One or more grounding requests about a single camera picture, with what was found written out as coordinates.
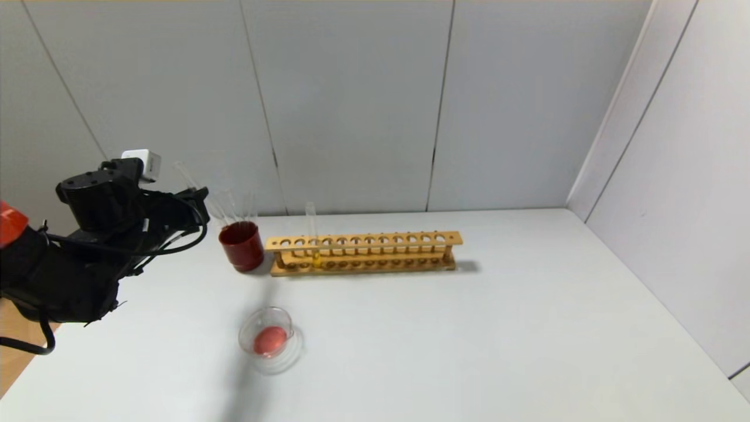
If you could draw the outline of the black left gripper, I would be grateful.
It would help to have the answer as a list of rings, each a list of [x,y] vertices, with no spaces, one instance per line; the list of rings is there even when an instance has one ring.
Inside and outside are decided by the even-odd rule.
[[[185,189],[174,194],[180,203],[180,227],[199,228],[209,224],[211,217],[206,207],[208,194],[208,187]]]

